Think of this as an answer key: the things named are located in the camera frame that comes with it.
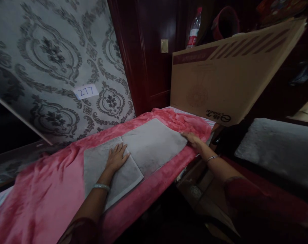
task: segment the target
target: pink blanket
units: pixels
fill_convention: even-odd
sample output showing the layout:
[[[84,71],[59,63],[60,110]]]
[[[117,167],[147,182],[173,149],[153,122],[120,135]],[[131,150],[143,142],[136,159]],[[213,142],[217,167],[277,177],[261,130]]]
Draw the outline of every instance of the pink blanket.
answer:
[[[56,243],[84,201],[84,150],[158,118],[169,128],[191,131],[202,140],[211,128],[197,116],[153,109],[129,122],[76,141],[57,153],[41,158],[16,178],[13,190],[0,206],[0,243]],[[189,146],[129,192],[101,218],[102,241],[113,242],[173,182],[195,157]]]

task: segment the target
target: silver bracelet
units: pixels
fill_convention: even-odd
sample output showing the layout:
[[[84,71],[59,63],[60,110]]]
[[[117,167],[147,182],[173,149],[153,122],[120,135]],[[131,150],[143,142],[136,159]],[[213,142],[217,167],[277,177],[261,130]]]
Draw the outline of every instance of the silver bracelet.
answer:
[[[94,185],[93,185],[93,188],[102,188],[102,189],[107,190],[107,192],[110,191],[110,187],[107,186],[107,185],[104,185],[104,184],[94,184]]]
[[[216,155],[216,156],[212,156],[212,157],[210,157],[208,160],[207,160],[207,162],[210,160],[210,159],[213,159],[213,158],[218,158],[219,156],[218,155]]]

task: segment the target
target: damask wallpaper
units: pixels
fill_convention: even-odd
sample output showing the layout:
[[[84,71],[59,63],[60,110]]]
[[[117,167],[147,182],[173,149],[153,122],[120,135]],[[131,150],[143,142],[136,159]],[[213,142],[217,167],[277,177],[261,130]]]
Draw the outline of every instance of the damask wallpaper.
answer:
[[[132,119],[106,0],[0,0],[0,98],[62,145]]]

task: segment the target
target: gray cloth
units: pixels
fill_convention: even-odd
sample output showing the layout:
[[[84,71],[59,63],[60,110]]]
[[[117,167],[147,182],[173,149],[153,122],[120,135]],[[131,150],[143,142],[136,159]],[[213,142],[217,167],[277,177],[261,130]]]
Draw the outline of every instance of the gray cloth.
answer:
[[[308,188],[308,127],[255,119],[235,156]]]
[[[110,148],[121,142],[128,144],[125,153],[130,152],[131,155],[112,180],[105,209],[134,188],[144,178],[143,175],[149,176],[154,173],[187,144],[187,140],[180,133],[155,118],[121,137],[85,150],[85,197],[104,171]]]
[[[152,119],[122,137],[128,144],[136,164],[144,176],[149,176],[177,155],[187,144],[180,133]]]
[[[121,137],[112,139],[100,146],[85,150],[84,152],[84,183],[85,183],[85,198],[88,196],[97,182],[100,175],[103,173],[106,161],[109,156],[109,150],[121,143]],[[134,159],[129,157],[121,169],[116,172],[112,179],[111,190],[107,197],[105,210],[117,202],[121,197],[133,189],[144,176],[140,172]]]

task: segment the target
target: red bottle label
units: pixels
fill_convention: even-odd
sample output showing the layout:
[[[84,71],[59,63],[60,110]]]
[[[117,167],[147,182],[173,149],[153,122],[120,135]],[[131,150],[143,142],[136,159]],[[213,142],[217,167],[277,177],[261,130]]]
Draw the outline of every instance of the red bottle label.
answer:
[[[188,46],[196,44],[198,31],[199,31],[199,29],[192,29],[190,31],[189,41],[188,41],[188,44],[187,44]]]

